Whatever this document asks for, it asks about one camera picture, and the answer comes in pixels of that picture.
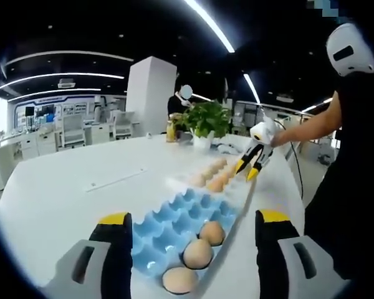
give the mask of desk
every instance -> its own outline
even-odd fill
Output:
[[[88,239],[101,217],[129,211],[134,221],[142,221],[150,209],[158,209],[163,201],[173,198],[174,192],[165,184],[166,177],[213,158],[194,152],[190,146],[166,143],[165,138],[158,135],[86,146],[18,165],[2,194],[0,228],[32,283],[43,286],[52,279],[55,263],[78,240]],[[249,138],[227,135],[224,142],[245,146]],[[92,183],[114,181],[140,168],[146,171],[85,192]],[[248,213],[203,299],[232,298],[236,294],[259,298],[255,211],[265,207],[290,215],[297,230],[303,233],[304,207],[279,149],[260,173]],[[132,298],[161,298],[148,286],[133,270]]]

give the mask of white chair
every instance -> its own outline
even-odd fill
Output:
[[[62,147],[86,145],[86,136],[83,129],[83,117],[81,114],[64,115],[62,117]]]
[[[132,117],[134,112],[112,111],[112,134],[115,140],[133,136]]]

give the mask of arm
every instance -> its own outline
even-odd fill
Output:
[[[312,117],[305,123],[278,132],[272,140],[273,146],[290,141],[309,141],[327,136],[342,125],[342,114],[338,93],[334,92],[330,106],[324,112]]]

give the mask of potted plant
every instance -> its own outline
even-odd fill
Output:
[[[213,138],[222,138],[229,129],[230,110],[218,102],[197,103],[188,108],[180,123],[193,134],[194,147],[208,150]]]

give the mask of egg carton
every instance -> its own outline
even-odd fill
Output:
[[[161,288],[164,297],[176,296],[164,288],[162,276],[171,268],[186,267],[182,256],[187,245],[198,238],[207,221],[218,221],[225,232],[223,243],[212,247],[212,261],[205,269],[195,270],[198,275],[195,289],[177,295],[198,298],[228,251],[240,215],[241,211],[219,194],[211,196],[193,189],[179,193],[173,202],[164,202],[158,212],[149,212],[142,223],[133,223],[133,268]]]
[[[221,192],[213,192],[208,189],[208,186],[213,181],[219,179],[219,177],[222,176],[225,171],[229,171],[232,165],[235,165],[237,163],[237,160],[235,158],[228,159],[228,164],[222,169],[218,170],[218,172],[214,174],[211,179],[207,180],[204,187],[194,186],[194,184],[192,183],[193,178],[199,174],[202,174],[205,169],[208,169],[211,165],[213,165],[213,162],[212,164],[204,165],[199,169],[193,169],[186,173],[169,177],[166,179],[166,184],[175,192],[186,192],[187,189],[191,188],[197,191],[206,192],[213,196],[222,195],[224,196],[224,200],[230,203],[230,205],[244,209],[246,211],[247,205],[252,198],[256,185],[256,179],[250,180],[248,182],[246,181],[248,168],[229,178],[228,183],[224,185]]]

